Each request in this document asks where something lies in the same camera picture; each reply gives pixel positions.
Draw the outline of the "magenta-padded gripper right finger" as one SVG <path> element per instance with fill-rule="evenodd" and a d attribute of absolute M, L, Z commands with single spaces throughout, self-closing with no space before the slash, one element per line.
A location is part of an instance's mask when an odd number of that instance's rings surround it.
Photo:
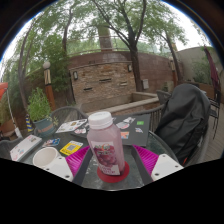
<path fill-rule="evenodd" d="M 182 166 L 167 154 L 157 155 L 137 145 L 133 145 L 131 154 L 145 185 L 182 169 Z"/>

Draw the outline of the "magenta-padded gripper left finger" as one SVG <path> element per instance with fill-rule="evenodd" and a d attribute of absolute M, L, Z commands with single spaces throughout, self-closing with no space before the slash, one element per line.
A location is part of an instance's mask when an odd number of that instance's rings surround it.
<path fill-rule="evenodd" d="M 67 157 L 57 157 L 45 168 L 45 171 L 81 185 L 92 156 L 90 147 L 86 146 Z"/>

